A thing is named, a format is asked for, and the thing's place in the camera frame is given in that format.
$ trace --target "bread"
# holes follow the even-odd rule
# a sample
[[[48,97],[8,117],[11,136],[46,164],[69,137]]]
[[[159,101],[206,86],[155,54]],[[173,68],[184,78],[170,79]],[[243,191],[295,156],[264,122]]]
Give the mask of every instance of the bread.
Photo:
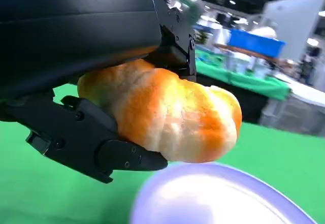
[[[85,74],[78,94],[115,117],[121,136],[169,161],[214,161],[239,135],[241,109],[230,92],[142,59]]]

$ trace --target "green surface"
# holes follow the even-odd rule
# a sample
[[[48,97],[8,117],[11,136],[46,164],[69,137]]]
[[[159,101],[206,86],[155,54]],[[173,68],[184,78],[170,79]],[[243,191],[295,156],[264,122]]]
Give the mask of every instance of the green surface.
[[[254,77],[252,73],[242,75],[222,68],[223,58],[220,55],[213,55],[206,51],[198,50],[196,51],[196,57],[198,73],[210,78],[277,100],[285,100],[290,93],[289,86],[276,78],[267,77],[266,79],[260,79]]]
[[[76,88],[56,89],[57,98]],[[108,185],[47,158],[24,139],[28,130],[0,122],[0,223],[124,224],[151,173],[116,171]],[[272,185],[325,223],[325,140],[243,124],[236,147],[221,160]]]

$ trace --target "blue bin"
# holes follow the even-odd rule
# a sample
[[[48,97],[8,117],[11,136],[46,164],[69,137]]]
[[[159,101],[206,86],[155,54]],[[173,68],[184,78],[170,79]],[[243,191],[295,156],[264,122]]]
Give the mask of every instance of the blue bin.
[[[278,57],[285,42],[252,35],[238,29],[232,29],[228,45],[250,50],[265,56]]]

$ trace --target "ceiling light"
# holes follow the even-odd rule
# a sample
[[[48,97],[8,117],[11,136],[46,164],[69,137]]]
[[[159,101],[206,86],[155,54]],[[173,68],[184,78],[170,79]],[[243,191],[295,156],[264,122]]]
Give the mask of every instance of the ceiling light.
[[[309,38],[309,39],[307,40],[307,43],[308,43],[309,45],[311,45],[311,46],[317,46],[317,45],[318,45],[318,41],[315,40],[315,39],[311,39],[311,38]]]

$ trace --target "bolt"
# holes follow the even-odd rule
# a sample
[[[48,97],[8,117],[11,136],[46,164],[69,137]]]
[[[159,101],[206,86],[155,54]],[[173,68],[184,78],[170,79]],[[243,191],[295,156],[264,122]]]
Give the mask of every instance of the bolt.
[[[75,114],[75,118],[76,118],[77,121],[82,121],[83,118],[84,118],[84,115],[83,115],[82,112],[77,111],[76,114]]]
[[[54,143],[55,143],[54,147],[57,150],[63,149],[64,146],[66,145],[65,141],[62,139],[55,140]]]
[[[195,48],[194,40],[191,40],[189,43],[190,43],[191,50],[194,50],[194,48]]]

